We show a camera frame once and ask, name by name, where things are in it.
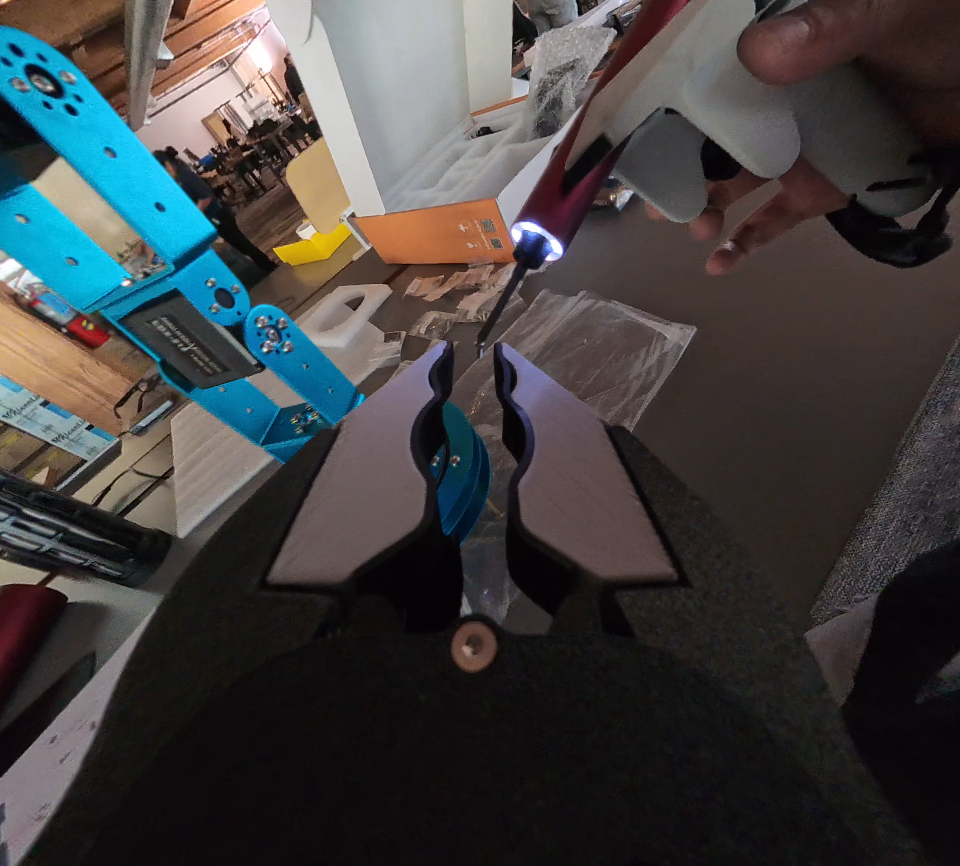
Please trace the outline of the white foam insert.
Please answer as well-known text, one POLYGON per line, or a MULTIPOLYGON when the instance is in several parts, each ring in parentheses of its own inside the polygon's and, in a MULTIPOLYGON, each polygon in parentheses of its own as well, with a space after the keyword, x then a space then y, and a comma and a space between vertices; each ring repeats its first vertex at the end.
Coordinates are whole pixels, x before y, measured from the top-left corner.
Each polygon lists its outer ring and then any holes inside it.
POLYGON ((296 318, 296 325, 354 385, 381 368, 397 366, 406 334, 373 323, 391 297, 388 285, 341 286, 296 318))

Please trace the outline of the beige board on white stand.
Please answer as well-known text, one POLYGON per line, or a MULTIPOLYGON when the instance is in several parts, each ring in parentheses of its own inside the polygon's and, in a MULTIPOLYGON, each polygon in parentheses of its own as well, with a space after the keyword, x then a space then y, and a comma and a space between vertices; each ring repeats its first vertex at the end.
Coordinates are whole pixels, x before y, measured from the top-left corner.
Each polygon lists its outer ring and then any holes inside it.
POLYGON ((326 138, 318 139, 293 158, 284 175, 306 220, 318 234, 332 233, 342 218, 354 211, 326 138))

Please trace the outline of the white paper sheet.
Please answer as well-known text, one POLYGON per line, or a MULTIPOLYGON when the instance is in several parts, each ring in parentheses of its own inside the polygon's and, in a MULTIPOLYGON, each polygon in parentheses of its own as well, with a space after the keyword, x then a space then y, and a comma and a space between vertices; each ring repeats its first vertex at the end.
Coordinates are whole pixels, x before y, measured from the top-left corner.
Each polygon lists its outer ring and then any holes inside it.
POLYGON ((162 593, 58 577, 67 604, 2 708, 2 864, 20 864, 88 759, 162 593))

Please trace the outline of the white foam sheet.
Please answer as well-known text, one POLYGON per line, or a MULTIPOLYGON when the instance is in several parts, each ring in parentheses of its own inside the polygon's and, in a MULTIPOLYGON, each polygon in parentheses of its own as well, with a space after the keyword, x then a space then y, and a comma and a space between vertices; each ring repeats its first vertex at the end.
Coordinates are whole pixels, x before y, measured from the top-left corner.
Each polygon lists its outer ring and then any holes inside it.
POLYGON ((194 533, 229 500, 281 463, 195 403, 172 417, 175 532, 194 533))

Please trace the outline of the scattered small parts bags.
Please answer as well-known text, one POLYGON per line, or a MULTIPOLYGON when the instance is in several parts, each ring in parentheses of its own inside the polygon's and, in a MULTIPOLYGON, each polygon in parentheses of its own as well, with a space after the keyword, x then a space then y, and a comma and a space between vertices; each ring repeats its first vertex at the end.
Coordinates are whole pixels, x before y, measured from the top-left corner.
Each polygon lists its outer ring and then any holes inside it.
POLYGON ((450 274, 418 275, 403 289, 403 299, 419 311, 407 328, 408 337, 436 343, 446 340, 458 325, 485 326, 494 321, 514 293, 508 286, 514 264, 479 261, 450 274))

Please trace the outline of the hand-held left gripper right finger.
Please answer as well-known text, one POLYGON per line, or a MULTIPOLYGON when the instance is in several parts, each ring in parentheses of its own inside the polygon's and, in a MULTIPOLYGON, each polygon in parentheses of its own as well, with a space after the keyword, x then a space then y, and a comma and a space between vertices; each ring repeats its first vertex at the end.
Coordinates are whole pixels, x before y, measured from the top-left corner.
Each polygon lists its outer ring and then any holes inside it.
POLYGON ((683 571, 594 410, 508 344, 493 355, 507 485, 506 560, 556 632, 632 635, 623 590, 669 588, 683 571))

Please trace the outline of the person's right hand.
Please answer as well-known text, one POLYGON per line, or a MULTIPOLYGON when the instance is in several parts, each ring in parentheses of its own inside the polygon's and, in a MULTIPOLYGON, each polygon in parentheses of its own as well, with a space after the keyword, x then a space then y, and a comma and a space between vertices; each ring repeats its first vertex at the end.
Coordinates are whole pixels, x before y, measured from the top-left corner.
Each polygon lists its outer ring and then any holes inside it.
MULTIPOLYGON (((750 73, 773 86, 855 65, 926 146, 958 152, 959 0, 811 0, 751 25, 737 51, 750 73)), ((773 198, 719 242, 726 211, 765 182, 742 172, 708 186, 705 210, 688 224, 694 238, 718 241, 707 274, 729 274, 789 230, 849 202, 801 157, 773 198)))

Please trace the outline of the red fire extinguisher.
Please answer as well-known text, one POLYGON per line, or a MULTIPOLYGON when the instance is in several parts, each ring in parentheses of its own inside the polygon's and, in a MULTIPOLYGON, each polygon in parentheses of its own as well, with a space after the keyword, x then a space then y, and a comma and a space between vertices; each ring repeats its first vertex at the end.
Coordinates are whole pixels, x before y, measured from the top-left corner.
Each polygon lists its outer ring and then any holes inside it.
POLYGON ((27 306, 54 330, 90 349, 101 348, 110 340, 110 333, 101 324, 50 290, 30 291, 27 306))

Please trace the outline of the yellow plastic bin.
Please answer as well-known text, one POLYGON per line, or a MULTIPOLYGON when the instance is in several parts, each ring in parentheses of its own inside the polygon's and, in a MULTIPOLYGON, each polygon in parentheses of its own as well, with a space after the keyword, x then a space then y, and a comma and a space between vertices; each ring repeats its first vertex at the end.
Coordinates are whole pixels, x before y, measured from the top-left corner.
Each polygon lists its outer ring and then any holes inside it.
POLYGON ((344 223, 337 224, 330 232, 321 233, 310 221, 303 221, 295 235, 296 241, 272 250, 282 264, 292 267, 326 261, 354 237, 350 227, 344 223))

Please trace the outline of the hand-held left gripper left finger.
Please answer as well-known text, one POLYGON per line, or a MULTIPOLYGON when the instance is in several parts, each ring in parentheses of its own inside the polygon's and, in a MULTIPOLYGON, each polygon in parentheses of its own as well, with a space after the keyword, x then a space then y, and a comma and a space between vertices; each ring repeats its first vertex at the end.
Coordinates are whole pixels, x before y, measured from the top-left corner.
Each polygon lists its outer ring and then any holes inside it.
POLYGON ((464 417, 447 413, 454 347, 441 342, 340 423, 265 585, 349 609, 387 605, 411 632, 460 615, 464 417))

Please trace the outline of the white orange cardboard box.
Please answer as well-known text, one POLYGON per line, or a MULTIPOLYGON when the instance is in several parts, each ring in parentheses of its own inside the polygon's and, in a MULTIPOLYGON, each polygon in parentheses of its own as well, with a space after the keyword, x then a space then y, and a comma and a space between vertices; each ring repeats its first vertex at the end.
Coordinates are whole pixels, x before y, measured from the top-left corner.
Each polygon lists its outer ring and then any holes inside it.
POLYGON ((571 121, 525 138, 513 0, 266 3, 379 257, 511 263, 511 228, 571 121))

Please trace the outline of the blue toy robot arm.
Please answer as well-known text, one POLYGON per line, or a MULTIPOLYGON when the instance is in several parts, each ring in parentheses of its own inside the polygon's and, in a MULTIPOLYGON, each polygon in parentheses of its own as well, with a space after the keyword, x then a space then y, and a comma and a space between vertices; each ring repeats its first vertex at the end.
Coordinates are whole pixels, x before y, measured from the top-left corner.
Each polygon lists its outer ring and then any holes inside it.
POLYGON ((251 304, 214 251, 215 230, 67 58, 1 30, 2 149, 24 132, 51 148, 160 259, 136 277, 2 163, 2 250, 71 307, 99 312, 161 378, 285 463, 363 395, 274 305, 251 304))

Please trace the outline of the red electric screwdriver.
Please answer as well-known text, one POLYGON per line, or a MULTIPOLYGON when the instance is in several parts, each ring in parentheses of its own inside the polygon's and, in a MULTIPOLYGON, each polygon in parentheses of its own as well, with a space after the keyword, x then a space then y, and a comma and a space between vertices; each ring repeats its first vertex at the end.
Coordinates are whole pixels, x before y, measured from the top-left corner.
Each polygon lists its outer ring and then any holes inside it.
POLYGON ((655 62, 654 43, 694 0, 647 0, 524 203, 511 233, 515 266, 476 339, 478 357, 528 272, 556 261, 576 237, 627 140, 642 124, 629 105, 655 62))

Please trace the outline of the person's black clothing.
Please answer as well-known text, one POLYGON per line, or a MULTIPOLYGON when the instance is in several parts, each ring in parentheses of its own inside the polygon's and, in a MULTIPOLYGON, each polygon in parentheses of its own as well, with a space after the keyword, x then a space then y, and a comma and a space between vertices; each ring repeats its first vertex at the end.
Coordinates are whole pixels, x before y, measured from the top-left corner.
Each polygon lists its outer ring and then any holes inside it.
POLYGON ((856 750, 939 864, 959 863, 958 691, 922 698, 959 650, 959 543, 921 555, 877 597, 842 712, 856 750))

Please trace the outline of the wooden support post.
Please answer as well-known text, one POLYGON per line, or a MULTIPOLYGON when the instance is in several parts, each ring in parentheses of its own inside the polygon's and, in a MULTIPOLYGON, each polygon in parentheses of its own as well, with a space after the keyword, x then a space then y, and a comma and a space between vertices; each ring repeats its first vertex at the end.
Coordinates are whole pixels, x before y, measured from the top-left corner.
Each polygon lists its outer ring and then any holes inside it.
POLYGON ((141 410, 135 396, 120 403, 131 387, 155 372, 153 360, 125 337, 112 334, 103 347, 90 349, 29 314, 2 290, 2 375, 66 412, 118 436, 163 401, 180 403, 178 393, 164 382, 147 392, 141 410))

